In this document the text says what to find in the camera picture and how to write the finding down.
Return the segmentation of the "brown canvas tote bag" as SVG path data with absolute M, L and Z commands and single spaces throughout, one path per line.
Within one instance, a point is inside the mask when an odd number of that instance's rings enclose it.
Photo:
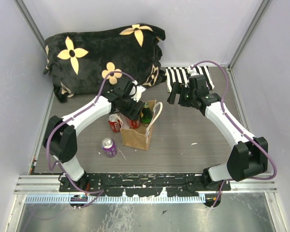
M 127 117 L 123 116 L 121 113 L 118 114 L 122 122 L 120 133 L 122 136 L 123 145 L 135 149 L 146 151 L 148 150 L 154 123 L 159 118 L 163 110 L 163 104 L 162 102 L 157 102 L 156 100 L 149 101 L 149 109 L 153 113 L 152 121 L 149 123 L 149 125 L 144 126 L 141 124 L 136 129 L 133 129 L 129 126 L 129 120 Z

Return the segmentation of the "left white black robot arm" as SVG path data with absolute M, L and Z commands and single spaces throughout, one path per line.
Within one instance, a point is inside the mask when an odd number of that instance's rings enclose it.
M 77 136 L 90 124 L 104 115 L 118 110 L 125 117 L 136 120 L 143 106 L 142 93 L 146 88 L 136 81 L 120 80 L 111 90 L 101 90 L 88 104 L 69 115 L 49 119 L 43 146 L 47 157 L 50 155 L 63 167 L 70 177 L 70 186 L 75 191 L 87 187 L 85 170 L 80 165 L 77 153 Z

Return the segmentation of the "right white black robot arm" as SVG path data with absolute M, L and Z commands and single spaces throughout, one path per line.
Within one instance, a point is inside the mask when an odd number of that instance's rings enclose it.
M 236 120 L 221 97 L 209 92 L 204 76 L 191 76 L 187 84 L 173 83 L 167 102 L 174 104 L 176 96 L 180 106 L 195 108 L 209 119 L 232 149 L 226 163 L 203 170 L 205 189 L 214 190 L 223 180 L 242 181 L 267 171 L 268 142 L 263 137 L 255 137 Z

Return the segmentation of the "green glass bottle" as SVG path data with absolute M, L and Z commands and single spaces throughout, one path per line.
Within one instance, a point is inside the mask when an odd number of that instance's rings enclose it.
M 148 126 L 152 120 L 152 111 L 149 108 L 149 102 L 145 102 L 140 112 L 140 123 L 143 126 Z

